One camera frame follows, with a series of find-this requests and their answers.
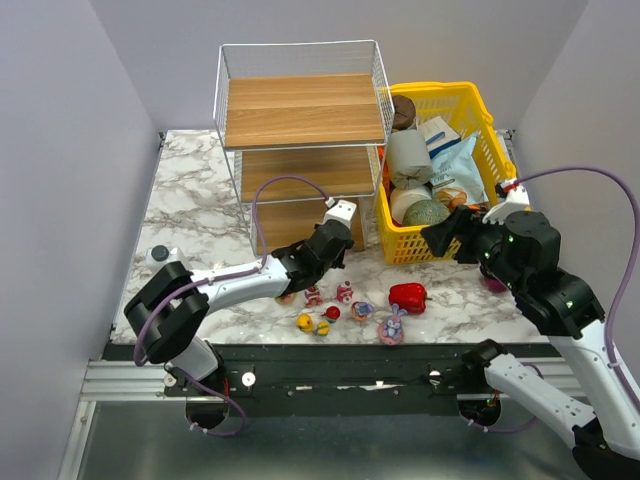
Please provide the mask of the purple bunny donut toy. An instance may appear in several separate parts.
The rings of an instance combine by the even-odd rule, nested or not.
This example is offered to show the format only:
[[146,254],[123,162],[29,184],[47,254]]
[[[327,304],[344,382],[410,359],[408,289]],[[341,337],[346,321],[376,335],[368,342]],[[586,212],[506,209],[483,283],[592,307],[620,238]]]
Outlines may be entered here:
[[374,311],[375,307],[364,301],[354,302],[350,308],[351,316],[359,322],[363,322],[371,318]]

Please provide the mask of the purple bunny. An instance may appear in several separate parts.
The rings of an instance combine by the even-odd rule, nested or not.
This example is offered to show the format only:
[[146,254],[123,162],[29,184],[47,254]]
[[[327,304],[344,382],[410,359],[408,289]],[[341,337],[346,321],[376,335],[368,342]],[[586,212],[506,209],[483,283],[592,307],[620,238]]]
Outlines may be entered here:
[[392,305],[391,316],[378,325],[377,335],[380,342],[387,346],[397,346],[404,341],[403,317],[407,311],[398,304]]

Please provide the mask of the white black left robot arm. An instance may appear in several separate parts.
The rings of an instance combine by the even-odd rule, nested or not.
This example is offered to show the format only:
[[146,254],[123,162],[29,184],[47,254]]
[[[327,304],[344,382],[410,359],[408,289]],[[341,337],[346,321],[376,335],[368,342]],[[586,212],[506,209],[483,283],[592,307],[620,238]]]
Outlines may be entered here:
[[274,250],[261,262],[217,272],[165,264],[124,308],[136,332],[134,363],[170,363],[195,380],[210,377],[221,360],[197,331],[206,316],[247,301],[304,291],[330,269],[344,266],[354,244],[346,222],[329,219],[312,235]]

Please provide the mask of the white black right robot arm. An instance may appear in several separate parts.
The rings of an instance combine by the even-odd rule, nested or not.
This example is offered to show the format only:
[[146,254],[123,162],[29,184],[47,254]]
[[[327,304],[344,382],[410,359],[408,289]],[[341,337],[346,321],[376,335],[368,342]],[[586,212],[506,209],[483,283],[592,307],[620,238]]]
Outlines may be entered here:
[[605,313],[590,286],[558,266],[561,235],[539,212],[517,211],[503,223],[484,222],[479,212],[457,208],[421,235],[435,256],[453,240],[455,260],[479,264],[513,295],[517,309],[562,356],[578,380],[582,404],[530,372],[493,340],[462,357],[468,382],[507,394],[551,428],[591,479],[639,476],[639,411],[636,387],[622,381],[605,342]]

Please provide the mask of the green melon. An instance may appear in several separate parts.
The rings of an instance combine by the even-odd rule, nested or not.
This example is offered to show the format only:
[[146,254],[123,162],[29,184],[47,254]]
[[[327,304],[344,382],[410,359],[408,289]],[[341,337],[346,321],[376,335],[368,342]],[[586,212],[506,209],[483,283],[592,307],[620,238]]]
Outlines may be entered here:
[[435,225],[446,220],[449,215],[450,211],[445,205],[437,200],[424,199],[407,208],[402,225],[405,227]]

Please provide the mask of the pink bear strawberry toy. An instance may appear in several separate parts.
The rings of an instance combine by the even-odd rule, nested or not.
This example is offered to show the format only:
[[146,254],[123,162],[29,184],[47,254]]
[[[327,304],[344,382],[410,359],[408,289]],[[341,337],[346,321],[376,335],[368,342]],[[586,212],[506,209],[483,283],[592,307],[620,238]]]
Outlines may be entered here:
[[307,288],[304,291],[305,296],[305,307],[311,308],[314,306],[321,305],[323,303],[323,298],[321,291],[318,286],[312,286]]

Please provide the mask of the pink strawberry cake toy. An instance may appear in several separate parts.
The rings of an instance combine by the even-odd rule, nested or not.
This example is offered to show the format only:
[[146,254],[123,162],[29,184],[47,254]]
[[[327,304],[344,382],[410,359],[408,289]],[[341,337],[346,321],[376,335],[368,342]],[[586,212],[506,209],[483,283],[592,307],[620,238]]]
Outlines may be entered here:
[[290,305],[295,301],[296,296],[297,296],[296,293],[290,293],[287,295],[276,297],[274,301],[279,305]]

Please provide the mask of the pink bear cake toy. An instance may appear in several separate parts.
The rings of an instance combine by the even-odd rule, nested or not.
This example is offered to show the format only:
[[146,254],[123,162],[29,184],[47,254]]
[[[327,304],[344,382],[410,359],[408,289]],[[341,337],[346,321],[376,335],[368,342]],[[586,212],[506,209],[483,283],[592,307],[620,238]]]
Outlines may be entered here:
[[335,300],[343,304],[350,304],[353,301],[353,295],[354,291],[351,282],[344,281],[336,288]]

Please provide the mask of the purple onion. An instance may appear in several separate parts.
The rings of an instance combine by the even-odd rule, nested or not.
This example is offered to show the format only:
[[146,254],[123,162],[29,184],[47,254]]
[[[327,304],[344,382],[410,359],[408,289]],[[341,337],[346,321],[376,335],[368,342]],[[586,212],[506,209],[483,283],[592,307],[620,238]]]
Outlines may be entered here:
[[501,293],[506,290],[506,287],[496,278],[485,276],[483,280],[487,289],[491,292]]

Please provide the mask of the white cylinder container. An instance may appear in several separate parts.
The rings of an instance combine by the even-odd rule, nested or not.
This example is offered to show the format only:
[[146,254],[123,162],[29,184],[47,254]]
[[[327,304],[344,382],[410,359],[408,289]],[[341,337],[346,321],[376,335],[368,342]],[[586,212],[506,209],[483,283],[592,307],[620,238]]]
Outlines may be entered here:
[[421,200],[431,199],[431,190],[425,185],[407,190],[394,188],[389,197],[391,218],[395,223],[401,225],[404,215],[410,206]]

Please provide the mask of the red strawberry toy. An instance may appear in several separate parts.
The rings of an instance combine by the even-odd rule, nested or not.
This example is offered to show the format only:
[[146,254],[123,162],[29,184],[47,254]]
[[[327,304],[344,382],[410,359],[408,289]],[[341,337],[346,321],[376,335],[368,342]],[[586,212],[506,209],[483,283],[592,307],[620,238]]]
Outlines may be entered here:
[[329,306],[322,316],[329,322],[335,323],[341,316],[341,311],[337,306]]

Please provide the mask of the yellow duck toy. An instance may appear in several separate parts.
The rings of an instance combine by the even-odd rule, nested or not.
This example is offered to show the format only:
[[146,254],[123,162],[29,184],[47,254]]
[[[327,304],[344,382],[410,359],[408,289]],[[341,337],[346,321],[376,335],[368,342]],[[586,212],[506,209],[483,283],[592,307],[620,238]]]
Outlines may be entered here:
[[312,317],[308,314],[300,314],[296,320],[296,327],[304,333],[311,333],[314,329]]

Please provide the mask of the red bell pepper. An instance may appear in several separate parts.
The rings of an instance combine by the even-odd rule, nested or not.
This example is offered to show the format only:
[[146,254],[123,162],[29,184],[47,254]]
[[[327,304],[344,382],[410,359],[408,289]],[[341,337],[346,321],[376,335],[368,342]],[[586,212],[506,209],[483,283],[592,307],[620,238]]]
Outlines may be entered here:
[[394,310],[420,315],[427,310],[427,289],[420,283],[396,284],[389,289],[388,302]]

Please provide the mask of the light blue snack bag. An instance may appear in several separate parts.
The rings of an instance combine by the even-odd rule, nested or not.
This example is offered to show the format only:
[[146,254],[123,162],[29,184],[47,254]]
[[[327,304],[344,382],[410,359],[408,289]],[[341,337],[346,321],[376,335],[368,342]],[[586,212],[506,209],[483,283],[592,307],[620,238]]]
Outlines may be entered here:
[[489,199],[473,152],[478,132],[440,152],[433,160],[431,192],[450,211],[458,206],[487,206]]

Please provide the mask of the grey paper roll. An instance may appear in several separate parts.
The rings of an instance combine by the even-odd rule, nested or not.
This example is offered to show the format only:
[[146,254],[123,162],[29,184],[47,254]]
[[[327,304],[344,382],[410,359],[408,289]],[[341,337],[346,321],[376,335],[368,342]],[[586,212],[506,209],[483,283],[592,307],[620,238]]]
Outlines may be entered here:
[[424,185],[433,176],[425,138],[418,130],[393,132],[387,144],[386,162],[391,183],[402,190]]

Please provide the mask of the white blue box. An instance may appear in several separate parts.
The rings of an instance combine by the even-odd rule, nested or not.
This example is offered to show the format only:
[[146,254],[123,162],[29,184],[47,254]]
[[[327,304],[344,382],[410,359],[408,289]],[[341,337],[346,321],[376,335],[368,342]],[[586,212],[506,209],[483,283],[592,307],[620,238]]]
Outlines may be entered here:
[[441,116],[433,117],[419,124],[417,129],[425,139],[425,145],[431,159],[461,141],[460,134]]

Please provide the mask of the brown chocolate donut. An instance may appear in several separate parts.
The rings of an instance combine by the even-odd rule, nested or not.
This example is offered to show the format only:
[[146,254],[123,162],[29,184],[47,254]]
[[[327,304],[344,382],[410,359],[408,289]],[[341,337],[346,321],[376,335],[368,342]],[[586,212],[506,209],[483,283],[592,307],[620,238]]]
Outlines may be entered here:
[[393,95],[392,103],[394,107],[392,129],[402,131],[413,128],[416,121],[414,102],[404,95]]

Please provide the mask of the white bottle grey cap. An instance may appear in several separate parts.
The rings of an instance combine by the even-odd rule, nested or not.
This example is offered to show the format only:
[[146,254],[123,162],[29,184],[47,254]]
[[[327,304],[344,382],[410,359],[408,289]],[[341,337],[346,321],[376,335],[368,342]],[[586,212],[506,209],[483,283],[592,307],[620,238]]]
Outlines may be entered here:
[[145,266],[153,274],[158,272],[163,266],[173,262],[181,263],[187,271],[192,270],[189,260],[178,247],[167,247],[159,244],[146,251]]

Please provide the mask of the aluminium frame rail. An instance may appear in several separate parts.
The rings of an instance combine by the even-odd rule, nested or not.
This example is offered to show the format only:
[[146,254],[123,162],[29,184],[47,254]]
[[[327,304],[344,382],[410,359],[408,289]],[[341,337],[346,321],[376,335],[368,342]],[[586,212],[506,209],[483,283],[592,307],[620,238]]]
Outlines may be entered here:
[[185,401],[165,394],[160,367],[91,361],[60,479],[167,479],[188,433]]

